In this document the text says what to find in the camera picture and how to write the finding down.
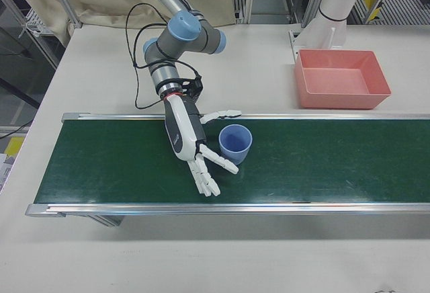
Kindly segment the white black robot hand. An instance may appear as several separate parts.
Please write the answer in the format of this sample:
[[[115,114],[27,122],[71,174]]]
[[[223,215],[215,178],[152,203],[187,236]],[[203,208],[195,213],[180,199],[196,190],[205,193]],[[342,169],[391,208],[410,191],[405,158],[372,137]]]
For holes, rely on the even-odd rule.
[[[203,125],[217,118],[235,118],[242,115],[239,110],[224,110],[201,115],[193,99],[182,93],[171,93],[163,100],[165,106],[165,128],[176,157],[187,162],[196,187],[205,196],[219,196],[218,184],[210,175],[205,160],[236,174],[239,168],[209,149]]]

